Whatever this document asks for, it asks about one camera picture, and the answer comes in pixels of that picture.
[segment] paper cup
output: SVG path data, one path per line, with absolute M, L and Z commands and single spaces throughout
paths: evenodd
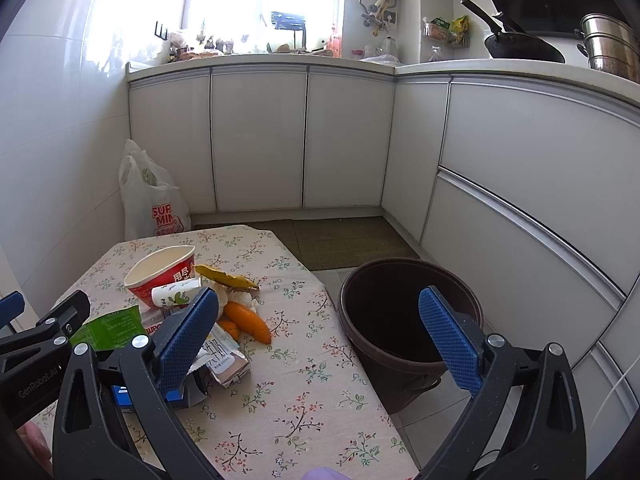
M 159 308 L 184 308 L 202 288 L 200 278 L 182 280 L 151 289 L 151 301 Z
M 155 307 L 151 298 L 153 288 L 194 277 L 194 250 L 195 246 L 180 245 L 145 256 L 127 274 L 124 286 L 147 306 Z

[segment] floor mat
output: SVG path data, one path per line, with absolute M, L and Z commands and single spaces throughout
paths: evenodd
M 269 230 L 309 270 L 356 267 L 378 258 L 418 255 L 382 216 L 245 222 Z M 195 230 L 233 224 L 197 225 Z

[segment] orange carrot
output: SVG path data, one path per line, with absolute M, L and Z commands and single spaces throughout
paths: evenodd
M 233 321 L 221 319 L 218 324 L 224 328 L 233 339 L 236 341 L 240 339 L 240 329 Z
M 225 314 L 243 332 L 252 335 L 265 345 L 271 344 L 271 332 L 267 324 L 251 309 L 235 301 L 228 301 Z

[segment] floral tablecloth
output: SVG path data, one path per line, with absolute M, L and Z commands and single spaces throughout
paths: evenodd
M 412 479 L 417 470 L 340 328 L 324 285 L 270 231 L 232 226 L 124 242 L 73 290 L 91 300 L 91 319 L 139 301 L 124 287 L 131 267 L 170 246 L 196 246 L 196 263 L 244 274 L 260 286 L 258 313 L 270 346 L 243 334 L 252 371 L 176 414 L 225 478 L 300 480 L 332 467 L 353 480 Z M 34 418 L 51 440 L 55 406 Z M 144 459 L 159 465 L 135 415 L 125 415 Z

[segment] plastic bag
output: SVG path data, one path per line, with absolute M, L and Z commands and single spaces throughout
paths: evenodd
M 189 208 L 168 171 L 127 139 L 119 171 L 125 240 L 191 229 Z
M 428 59 L 427 63 L 432 61 L 442 61 L 442 49 L 439 46 L 431 47 L 431 57 Z
M 366 57 L 361 59 L 361 61 L 369 61 L 370 63 L 377 63 L 378 65 L 386 65 L 386 66 L 402 66 L 400 60 L 396 56 L 392 56 L 391 54 L 383 54 L 382 56 L 375 57 Z

